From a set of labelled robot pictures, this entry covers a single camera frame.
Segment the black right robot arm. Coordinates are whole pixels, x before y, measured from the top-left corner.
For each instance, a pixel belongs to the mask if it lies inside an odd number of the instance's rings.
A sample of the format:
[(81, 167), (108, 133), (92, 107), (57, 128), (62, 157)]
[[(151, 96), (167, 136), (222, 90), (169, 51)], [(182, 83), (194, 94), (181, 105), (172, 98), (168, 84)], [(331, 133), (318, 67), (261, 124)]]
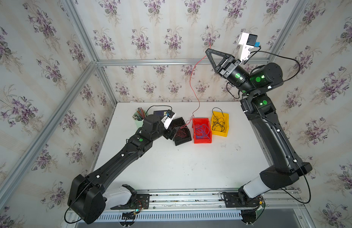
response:
[(242, 92), (242, 110), (257, 131), (256, 135), (272, 162), (257, 178), (238, 190), (240, 203), (245, 205), (265, 192), (290, 186), (311, 172), (312, 165), (304, 162), (293, 149), (267, 95), (268, 91), (283, 85), (281, 67), (268, 63), (248, 73), (241, 67), (241, 61), (231, 54), (210, 48), (205, 53), (214, 71)]

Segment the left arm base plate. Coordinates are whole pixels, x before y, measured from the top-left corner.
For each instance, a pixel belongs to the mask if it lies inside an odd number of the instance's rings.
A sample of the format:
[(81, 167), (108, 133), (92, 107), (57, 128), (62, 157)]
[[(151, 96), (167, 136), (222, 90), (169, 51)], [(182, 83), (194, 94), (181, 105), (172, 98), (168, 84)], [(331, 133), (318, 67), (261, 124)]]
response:
[(112, 207), (111, 210), (142, 210), (149, 208), (150, 194), (136, 194), (125, 205)]

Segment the black plastic bin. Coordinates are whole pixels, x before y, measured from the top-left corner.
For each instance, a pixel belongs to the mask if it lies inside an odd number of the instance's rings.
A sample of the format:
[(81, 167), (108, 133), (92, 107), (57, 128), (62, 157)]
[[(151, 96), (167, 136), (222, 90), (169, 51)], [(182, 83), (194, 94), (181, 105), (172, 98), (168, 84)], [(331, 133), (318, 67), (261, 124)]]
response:
[(184, 143), (192, 141), (190, 130), (188, 129), (187, 126), (183, 127), (184, 125), (185, 125), (185, 121), (184, 121), (184, 119), (182, 117), (174, 119), (171, 122), (170, 127), (172, 129), (178, 128), (178, 132), (176, 133), (176, 135), (175, 135), (175, 137), (173, 139), (173, 141), (175, 143), (175, 146), (179, 146), (179, 145), (182, 145)]

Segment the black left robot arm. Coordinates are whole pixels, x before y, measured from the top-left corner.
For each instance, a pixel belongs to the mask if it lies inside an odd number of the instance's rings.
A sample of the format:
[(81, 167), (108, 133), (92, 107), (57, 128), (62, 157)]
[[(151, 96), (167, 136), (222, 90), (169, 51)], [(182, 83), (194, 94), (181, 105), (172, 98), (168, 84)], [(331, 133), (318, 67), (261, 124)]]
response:
[(149, 115), (143, 120), (142, 127), (131, 136), (125, 146), (107, 163), (88, 174), (76, 176), (71, 184), (67, 205), (86, 224), (95, 222), (106, 207), (106, 198), (103, 194), (110, 184), (131, 163), (139, 159), (160, 137), (172, 140), (177, 128), (169, 129), (176, 114), (167, 110), (163, 117)]

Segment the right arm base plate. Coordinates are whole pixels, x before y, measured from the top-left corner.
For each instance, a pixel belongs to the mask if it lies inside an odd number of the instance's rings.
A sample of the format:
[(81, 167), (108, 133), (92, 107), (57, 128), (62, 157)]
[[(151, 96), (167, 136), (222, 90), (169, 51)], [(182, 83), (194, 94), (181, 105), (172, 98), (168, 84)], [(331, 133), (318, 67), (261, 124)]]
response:
[(258, 208), (262, 201), (259, 198), (247, 199), (239, 196), (238, 192), (222, 192), (221, 198), (227, 208)]

